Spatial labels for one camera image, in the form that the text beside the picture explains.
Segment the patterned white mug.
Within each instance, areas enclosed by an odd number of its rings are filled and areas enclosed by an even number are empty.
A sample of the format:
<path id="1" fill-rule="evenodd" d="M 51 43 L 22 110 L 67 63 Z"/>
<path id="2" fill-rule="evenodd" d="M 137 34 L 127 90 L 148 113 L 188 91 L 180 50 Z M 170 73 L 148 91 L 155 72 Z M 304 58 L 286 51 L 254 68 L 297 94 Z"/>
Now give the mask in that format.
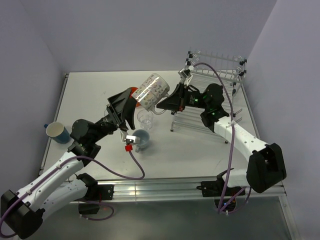
<path id="1" fill-rule="evenodd" d="M 168 97 L 169 84 L 157 73 L 152 73 L 138 88 L 132 93 L 132 97 L 148 112 L 161 115 L 166 110 L 156 111 L 157 103 L 164 97 Z"/>

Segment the light blue footed cup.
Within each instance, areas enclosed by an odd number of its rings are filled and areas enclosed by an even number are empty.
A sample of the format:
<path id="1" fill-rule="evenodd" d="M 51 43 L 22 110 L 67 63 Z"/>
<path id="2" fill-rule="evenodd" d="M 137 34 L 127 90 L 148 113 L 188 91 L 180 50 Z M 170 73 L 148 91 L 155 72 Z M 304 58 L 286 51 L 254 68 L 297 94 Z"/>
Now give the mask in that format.
<path id="1" fill-rule="evenodd" d="M 150 143 L 150 135 L 146 130 L 138 129 L 132 135 L 140 138 L 139 143 L 137 143 L 135 147 L 136 153 L 139 153 L 148 147 Z"/>

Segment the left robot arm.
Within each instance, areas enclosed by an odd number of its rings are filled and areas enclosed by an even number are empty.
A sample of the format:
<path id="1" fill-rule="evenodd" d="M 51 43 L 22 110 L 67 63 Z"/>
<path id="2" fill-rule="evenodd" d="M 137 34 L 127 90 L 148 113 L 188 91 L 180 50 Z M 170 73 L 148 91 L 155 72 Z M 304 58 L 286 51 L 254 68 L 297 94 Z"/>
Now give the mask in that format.
<path id="1" fill-rule="evenodd" d="M 13 231 L 1 234 L 4 239 L 18 236 L 27 239 L 45 218 L 78 199 L 91 200 L 98 193 L 97 181 L 86 173 L 65 187 L 61 184 L 76 172 L 95 162 L 101 146 L 97 142 L 117 130 L 134 129 L 136 100 L 128 88 L 108 98 L 106 116 L 93 123 L 78 119 L 72 125 L 73 142 L 61 158 L 38 178 L 18 191 L 7 190 L 0 197 L 0 222 Z"/>

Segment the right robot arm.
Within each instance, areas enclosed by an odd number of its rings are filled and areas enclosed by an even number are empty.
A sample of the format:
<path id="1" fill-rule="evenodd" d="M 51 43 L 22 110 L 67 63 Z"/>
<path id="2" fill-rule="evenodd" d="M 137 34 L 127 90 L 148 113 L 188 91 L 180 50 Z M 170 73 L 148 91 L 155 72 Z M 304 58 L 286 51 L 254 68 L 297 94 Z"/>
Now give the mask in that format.
<path id="1" fill-rule="evenodd" d="M 216 183 L 217 191 L 229 194 L 236 187 L 251 187 L 257 193 L 263 193 L 287 177 L 283 152 L 276 144 L 268 144 L 253 136 L 222 107 L 225 98 L 222 85 L 211 83 L 203 92 L 191 90 L 179 83 L 174 92 L 160 101 L 159 109 L 182 112 L 185 107 L 203 109 L 200 114 L 205 127 L 232 143 L 246 159 L 244 169 L 230 169 L 221 174 Z"/>

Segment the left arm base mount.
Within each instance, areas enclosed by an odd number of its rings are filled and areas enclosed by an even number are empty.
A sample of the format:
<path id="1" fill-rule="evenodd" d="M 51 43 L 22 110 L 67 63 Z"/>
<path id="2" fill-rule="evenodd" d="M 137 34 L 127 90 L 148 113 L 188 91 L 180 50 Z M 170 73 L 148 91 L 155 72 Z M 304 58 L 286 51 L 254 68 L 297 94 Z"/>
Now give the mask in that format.
<path id="1" fill-rule="evenodd" d="M 115 210 L 112 206 L 105 203 L 113 199 L 114 195 L 113 184 L 96 184 L 88 188 L 83 197 L 79 198 L 78 213 L 81 217 L 87 218 L 91 221 L 102 221 L 103 219 L 109 219 L 113 216 Z M 105 218 L 92 218 L 96 215 L 101 208 L 106 207 L 111 210 L 111 213 Z"/>

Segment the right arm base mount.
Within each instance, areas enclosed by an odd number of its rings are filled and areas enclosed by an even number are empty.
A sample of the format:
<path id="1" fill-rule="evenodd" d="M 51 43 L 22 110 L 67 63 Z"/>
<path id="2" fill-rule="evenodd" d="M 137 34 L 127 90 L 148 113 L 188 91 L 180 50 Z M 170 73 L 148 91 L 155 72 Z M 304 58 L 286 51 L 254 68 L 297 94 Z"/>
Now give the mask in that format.
<path id="1" fill-rule="evenodd" d="M 219 173 L 216 176 L 216 180 L 202 181 L 200 185 L 196 187 L 198 190 L 202 192 L 202 196 L 204 198 L 215 197 L 214 204 L 217 208 L 219 206 L 220 198 L 221 198 L 223 187 L 225 184 L 223 176 L 226 173 L 227 173 L 227 170 Z M 226 205 L 227 201 L 231 197 L 233 197 L 235 194 L 237 194 L 241 190 L 242 188 L 240 186 L 227 187 L 224 195 L 224 199 L 222 201 L 222 207 Z"/>

